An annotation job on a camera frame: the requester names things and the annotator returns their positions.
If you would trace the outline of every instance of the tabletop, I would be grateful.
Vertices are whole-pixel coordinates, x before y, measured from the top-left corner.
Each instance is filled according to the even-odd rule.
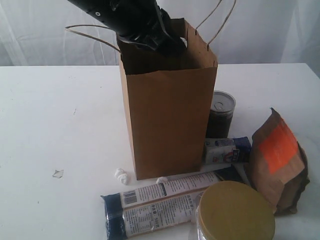
[[[230,137],[251,137],[275,108],[308,157],[298,213],[276,218],[275,240],[320,238],[320,79],[304,63],[219,65],[232,94]],[[122,185],[114,173],[131,176]],[[55,170],[63,170],[55,178]],[[104,202],[136,181],[118,66],[0,67],[0,239],[104,240]],[[190,223],[136,237],[187,240]]]

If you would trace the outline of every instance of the orange label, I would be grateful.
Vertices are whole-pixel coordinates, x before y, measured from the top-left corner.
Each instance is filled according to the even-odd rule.
[[[290,128],[281,120],[258,148],[268,163],[269,172],[273,174],[297,154],[298,143]]]

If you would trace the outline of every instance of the brown packaging bag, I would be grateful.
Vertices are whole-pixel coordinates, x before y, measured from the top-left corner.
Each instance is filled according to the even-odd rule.
[[[200,170],[217,75],[217,57],[187,21],[172,20],[187,41],[164,58],[118,41],[126,121],[138,180]]]
[[[271,110],[271,116],[252,136],[247,173],[275,214],[294,214],[310,182],[307,156],[280,114]]]

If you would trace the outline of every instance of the white curtain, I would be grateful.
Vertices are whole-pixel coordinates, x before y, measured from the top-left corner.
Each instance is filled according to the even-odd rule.
[[[199,28],[205,41],[219,29],[234,0],[223,0]],[[158,0],[172,18],[197,26],[219,0]],[[0,66],[116,65],[117,54],[91,39],[64,31],[99,24],[67,0],[0,0]],[[114,44],[115,34],[84,27]],[[210,45],[220,64],[307,63],[320,76],[320,0],[237,0]]]

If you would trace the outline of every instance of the jar lid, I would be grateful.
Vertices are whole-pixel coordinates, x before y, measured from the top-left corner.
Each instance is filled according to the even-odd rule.
[[[229,93],[224,91],[214,91],[211,110],[219,115],[227,115],[234,112],[236,100]]]
[[[198,221],[207,240],[272,240],[275,217],[268,202],[253,188],[221,181],[202,195]]]

